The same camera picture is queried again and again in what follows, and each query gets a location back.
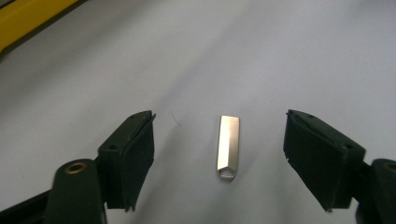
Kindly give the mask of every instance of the silver metal bar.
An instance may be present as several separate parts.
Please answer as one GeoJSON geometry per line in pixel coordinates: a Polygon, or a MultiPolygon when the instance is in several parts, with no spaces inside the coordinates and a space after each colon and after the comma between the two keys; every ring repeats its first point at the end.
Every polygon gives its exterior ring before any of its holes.
{"type": "Polygon", "coordinates": [[[220,178],[232,180],[238,170],[239,118],[221,116],[218,172],[220,178]]]}

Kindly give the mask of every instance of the white surface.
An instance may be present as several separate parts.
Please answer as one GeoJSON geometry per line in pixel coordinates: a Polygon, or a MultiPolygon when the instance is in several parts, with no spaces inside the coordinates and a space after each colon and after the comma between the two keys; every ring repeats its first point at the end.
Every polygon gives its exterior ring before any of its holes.
{"type": "Polygon", "coordinates": [[[136,212],[107,210],[109,223],[355,223],[356,203],[326,214],[287,164],[285,113],[325,120],[369,163],[396,159],[395,11],[390,0],[85,3],[0,63],[0,209],[151,109],[155,162],[136,212]],[[232,183],[216,174],[220,115],[241,118],[232,183]]]}

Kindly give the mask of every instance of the small mark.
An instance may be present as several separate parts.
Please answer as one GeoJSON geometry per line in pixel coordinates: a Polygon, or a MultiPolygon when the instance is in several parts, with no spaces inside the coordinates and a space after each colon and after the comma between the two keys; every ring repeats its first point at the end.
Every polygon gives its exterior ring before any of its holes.
{"type": "Polygon", "coordinates": [[[171,115],[172,115],[172,118],[174,119],[175,123],[180,127],[181,125],[180,125],[179,122],[177,122],[177,120],[175,118],[175,115],[173,114],[172,110],[171,110],[171,115]]]}

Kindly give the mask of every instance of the screw hole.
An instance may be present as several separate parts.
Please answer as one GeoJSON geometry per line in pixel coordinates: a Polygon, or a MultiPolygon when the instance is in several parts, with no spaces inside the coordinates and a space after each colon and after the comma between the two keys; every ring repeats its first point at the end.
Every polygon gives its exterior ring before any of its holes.
{"type": "Polygon", "coordinates": [[[77,163],[67,166],[67,168],[64,171],[69,175],[74,175],[74,174],[78,174],[79,172],[85,170],[85,168],[87,168],[86,163],[77,162],[77,163]]]}

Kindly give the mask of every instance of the yellow edge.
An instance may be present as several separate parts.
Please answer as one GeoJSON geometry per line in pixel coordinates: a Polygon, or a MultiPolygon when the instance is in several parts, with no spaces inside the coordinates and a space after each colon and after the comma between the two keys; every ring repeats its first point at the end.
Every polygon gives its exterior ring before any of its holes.
{"type": "Polygon", "coordinates": [[[78,0],[18,0],[0,9],[0,52],[78,0]]]}

